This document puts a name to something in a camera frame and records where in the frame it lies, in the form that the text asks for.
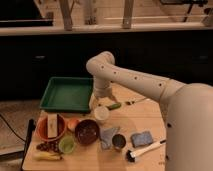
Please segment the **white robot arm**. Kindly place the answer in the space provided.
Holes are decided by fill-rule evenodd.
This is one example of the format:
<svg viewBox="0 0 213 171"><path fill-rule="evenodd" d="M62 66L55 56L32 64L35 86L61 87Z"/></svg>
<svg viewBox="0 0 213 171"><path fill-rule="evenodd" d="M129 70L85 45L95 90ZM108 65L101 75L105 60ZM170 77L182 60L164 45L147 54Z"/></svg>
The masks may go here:
<svg viewBox="0 0 213 171"><path fill-rule="evenodd" d="M213 86L120 68L104 51L86 63L93 94L111 97L111 82L159 103L166 117L165 171L213 171Z"/></svg>

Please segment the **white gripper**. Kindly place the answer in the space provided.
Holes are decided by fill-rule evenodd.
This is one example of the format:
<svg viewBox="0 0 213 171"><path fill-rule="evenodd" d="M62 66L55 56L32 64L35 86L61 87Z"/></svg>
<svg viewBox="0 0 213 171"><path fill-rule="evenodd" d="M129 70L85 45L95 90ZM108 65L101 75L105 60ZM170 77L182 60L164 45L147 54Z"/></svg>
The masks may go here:
<svg viewBox="0 0 213 171"><path fill-rule="evenodd" d="M90 101L89 101L89 108L91 110L93 110L97 104L98 104L98 99L97 98L105 98L105 97L109 97L110 100L112 100L113 102L117 103L118 100L116 99L116 97L111 94L112 93L112 89L109 85L97 85L95 84L93 86L93 94L94 96L91 96Z"/></svg>

